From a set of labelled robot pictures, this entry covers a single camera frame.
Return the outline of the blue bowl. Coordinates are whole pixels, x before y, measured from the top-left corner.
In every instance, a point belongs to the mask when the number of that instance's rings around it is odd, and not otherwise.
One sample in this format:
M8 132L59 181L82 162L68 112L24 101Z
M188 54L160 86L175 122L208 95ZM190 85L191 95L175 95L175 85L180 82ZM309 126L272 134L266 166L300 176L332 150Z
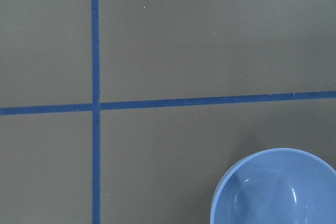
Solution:
M335 223L335 170L293 148L251 154L220 179L210 223Z

